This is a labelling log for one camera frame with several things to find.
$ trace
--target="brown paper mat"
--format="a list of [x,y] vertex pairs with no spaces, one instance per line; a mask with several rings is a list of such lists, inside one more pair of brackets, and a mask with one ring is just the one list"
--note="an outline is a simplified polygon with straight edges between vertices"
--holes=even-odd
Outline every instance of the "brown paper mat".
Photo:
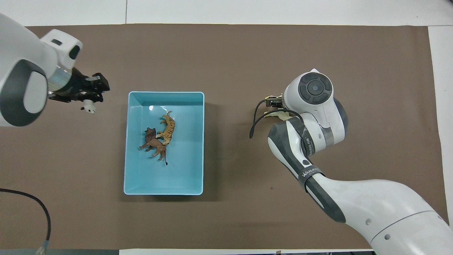
[[[51,27],[33,27],[39,37]],[[111,91],[96,115],[49,101],[25,128],[0,128],[0,186],[30,192],[52,217],[52,248],[368,248],[333,222],[267,145],[253,110],[317,68],[349,116],[345,141],[312,160],[338,180],[389,179],[447,219],[426,27],[100,25],[58,27],[84,43],[76,67]],[[203,91],[201,196],[123,194],[127,94]],[[39,206],[0,194],[0,248],[38,247]]]

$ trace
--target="blue plastic bin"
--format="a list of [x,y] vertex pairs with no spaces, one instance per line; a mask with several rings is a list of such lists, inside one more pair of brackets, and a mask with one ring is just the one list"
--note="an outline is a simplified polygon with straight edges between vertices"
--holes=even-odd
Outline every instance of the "blue plastic bin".
[[[146,128],[164,131],[162,115],[172,111],[176,128],[167,145],[167,162],[145,143]],[[124,193],[127,195],[200,195],[203,192],[203,92],[129,93],[127,104]]]

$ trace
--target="black cable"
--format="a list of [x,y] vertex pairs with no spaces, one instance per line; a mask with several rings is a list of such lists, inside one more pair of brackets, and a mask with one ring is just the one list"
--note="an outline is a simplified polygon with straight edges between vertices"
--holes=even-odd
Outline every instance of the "black cable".
[[266,102],[266,99],[261,100],[261,102],[259,102],[259,103],[256,105],[255,112],[253,113],[253,122],[252,122],[252,123],[255,123],[256,112],[258,111],[258,107],[259,107],[262,103],[264,103],[264,102]]
[[46,241],[49,241],[49,239],[50,239],[50,215],[49,215],[49,211],[47,211],[46,206],[41,202],[41,200],[39,200],[39,198],[37,198],[37,197],[35,197],[33,195],[30,195],[28,193],[22,192],[22,191],[15,191],[15,190],[9,190],[9,189],[0,188],[0,192],[7,192],[7,193],[23,195],[23,196],[29,197],[29,198],[35,200],[36,202],[38,202],[38,204],[43,208],[44,213],[46,214],[46,218],[47,218],[47,236],[46,236]]
[[250,128],[250,133],[249,133],[249,138],[252,139],[253,137],[253,132],[255,131],[255,126],[256,124],[264,117],[266,117],[266,115],[270,114],[270,113],[275,113],[275,112],[287,112],[287,113],[292,113],[292,114],[295,114],[299,119],[300,121],[302,121],[302,123],[304,123],[304,120],[302,119],[302,116],[300,116],[299,113],[293,111],[293,110],[288,110],[288,109],[278,109],[278,110],[274,110],[274,111],[270,111],[270,112],[267,112],[265,114],[263,114],[261,117],[259,117],[255,122],[253,122],[253,125],[252,127]]

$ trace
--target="tiger stripes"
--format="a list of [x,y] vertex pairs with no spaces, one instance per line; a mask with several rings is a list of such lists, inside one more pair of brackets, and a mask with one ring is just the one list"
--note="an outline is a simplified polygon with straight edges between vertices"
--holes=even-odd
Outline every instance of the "tiger stripes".
[[175,128],[175,122],[174,119],[170,117],[169,115],[170,113],[171,111],[168,111],[167,115],[162,115],[162,118],[164,118],[164,120],[161,121],[160,123],[167,124],[167,127],[163,132],[159,131],[158,134],[156,135],[156,138],[162,137],[164,139],[164,141],[162,142],[163,145],[167,145],[170,143]]

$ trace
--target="cable connector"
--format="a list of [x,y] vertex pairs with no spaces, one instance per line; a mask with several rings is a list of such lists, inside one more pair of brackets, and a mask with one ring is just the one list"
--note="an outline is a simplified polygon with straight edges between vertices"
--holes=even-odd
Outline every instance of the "cable connector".
[[276,96],[268,96],[266,97],[266,107],[275,107],[275,108],[283,108],[283,97],[282,95]]
[[47,246],[49,245],[49,241],[46,240],[43,243],[43,246],[41,246],[35,253],[35,255],[46,255],[47,252]]

